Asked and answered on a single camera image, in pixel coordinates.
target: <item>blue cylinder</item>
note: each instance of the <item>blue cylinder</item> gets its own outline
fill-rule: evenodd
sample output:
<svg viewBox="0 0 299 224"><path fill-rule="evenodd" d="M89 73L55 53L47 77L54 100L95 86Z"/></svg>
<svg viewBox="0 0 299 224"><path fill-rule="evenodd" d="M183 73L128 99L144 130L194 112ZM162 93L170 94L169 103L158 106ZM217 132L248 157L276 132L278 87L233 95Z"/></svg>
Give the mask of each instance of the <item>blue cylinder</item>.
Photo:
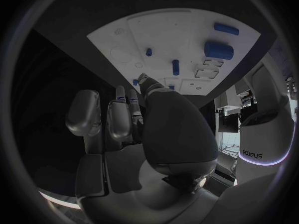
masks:
<svg viewBox="0 0 299 224"><path fill-rule="evenodd" d="M134 86L138 85L138 80L133 80L133 85Z"/></svg>
<svg viewBox="0 0 299 224"><path fill-rule="evenodd" d="M174 76L179 75L179 61L178 60L172 61L172 73Z"/></svg>
<svg viewBox="0 0 299 224"><path fill-rule="evenodd" d="M151 56L151 55L152 55L152 50L149 48L147 49L146 56Z"/></svg>
<svg viewBox="0 0 299 224"><path fill-rule="evenodd" d="M204 45L204 54L206 57L230 60L234 56L234 48L230 45L207 41Z"/></svg>
<svg viewBox="0 0 299 224"><path fill-rule="evenodd" d="M227 32L227 33L230 33L230 34L233 34L233 35L236 35L236 36L238 36L239 33L240 33L239 29L231 27L231 26L227 26L227 25L224 25L224 24L220 24L220 23L215 23L214 24L214 29L216 31L223 31L223 32Z"/></svg>

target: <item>robotic hand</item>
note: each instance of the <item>robotic hand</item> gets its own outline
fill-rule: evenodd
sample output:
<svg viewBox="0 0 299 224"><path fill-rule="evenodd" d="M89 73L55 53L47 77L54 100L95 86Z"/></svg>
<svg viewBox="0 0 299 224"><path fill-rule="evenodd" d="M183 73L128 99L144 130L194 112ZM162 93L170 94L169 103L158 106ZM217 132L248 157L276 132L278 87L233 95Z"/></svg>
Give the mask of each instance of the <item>robotic hand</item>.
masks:
<svg viewBox="0 0 299 224"><path fill-rule="evenodd" d="M200 111L181 94L142 73L139 77L147 113L143 146L147 161L169 177L202 180L216 166L215 137Z"/></svg>

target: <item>purple light strip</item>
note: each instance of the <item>purple light strip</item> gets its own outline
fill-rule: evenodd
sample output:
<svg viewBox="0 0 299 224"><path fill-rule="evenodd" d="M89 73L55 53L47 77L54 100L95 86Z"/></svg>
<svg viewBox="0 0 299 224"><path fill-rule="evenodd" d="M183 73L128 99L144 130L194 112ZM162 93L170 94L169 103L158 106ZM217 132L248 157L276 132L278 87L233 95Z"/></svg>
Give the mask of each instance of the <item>purple light strip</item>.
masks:
<svg viewBox="0 0 299 224"><path fill-rule="evenodd" d="M238 155L241 159L243 159L244 161L248 162L248 163L252 163L252 164L255 164L255 165L260 165L260 166L271 166L271 165L275 165L275 164L278 164L280 162L282 162L289 154L290 152L290 149L291 149L291 146L292 146L292 143L293 143L293 140L294 140L294 136L295 136L295 129L296 129L296 123L294 123L294 130L293 130L293 136L292 136L292 141L291 141L291 144L290 144L290 148L289 150L287 151L287 153L285 154L285 156L283 158L281 158L280 160L276 161L276 162L272 162L272 163L258 163L258 162L254 162L254 161L251 161L247 158L245 158L243 155L241 155L241 153L239 152Z"/></svg>

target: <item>white board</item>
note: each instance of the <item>white board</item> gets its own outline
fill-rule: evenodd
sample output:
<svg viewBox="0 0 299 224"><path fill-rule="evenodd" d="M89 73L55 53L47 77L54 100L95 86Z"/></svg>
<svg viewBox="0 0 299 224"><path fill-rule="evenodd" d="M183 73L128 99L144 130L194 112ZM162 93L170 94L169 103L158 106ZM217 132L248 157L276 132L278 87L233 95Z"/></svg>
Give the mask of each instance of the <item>white board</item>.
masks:
<svg viewBox="0 0 299 224"><path fill-rule="evenodd" d="M215 31L216 22L235 27L240 34ZM121 18L87 37L138 92L133 80L145 72L165 86L174 85L183 95L207 95L239 64L259 36L251 27L215 12L171 8ZM205 57L208 40L232 46L233 58ZM146 56L148 48L152 49L150 57ZM179 76L172 73L172 60L179 60Z"/></svg>

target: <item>white panel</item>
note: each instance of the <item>white panel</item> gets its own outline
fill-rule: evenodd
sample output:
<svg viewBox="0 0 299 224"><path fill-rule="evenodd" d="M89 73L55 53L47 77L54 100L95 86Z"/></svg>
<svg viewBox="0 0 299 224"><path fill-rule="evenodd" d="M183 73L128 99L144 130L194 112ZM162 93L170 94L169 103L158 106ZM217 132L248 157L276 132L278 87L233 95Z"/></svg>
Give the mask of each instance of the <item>white panel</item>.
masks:
<svg viewBox="0 0 299 224"><path fill-rule="evenodd" d="M239 29L239 36L215 31L215 22ZM163 85L166 78L177 78L176 90L183 95L207 95L239 64L259 36L249 26L215 12L171 8L121 18L87 37L132 86L133 80L145 72ZM234 57L231 60L205 57L204 44L208 40L231 45ZM150 57L146 56L148 48L152 49ZM175 59L179 60L179 76L172 73L171 62ZM207 82L195 77L197 67L219 73ZM194 90L182 83L185 79L198 79L199 83L209 85ZM139 86L133 87L140 92Z"/></svg>

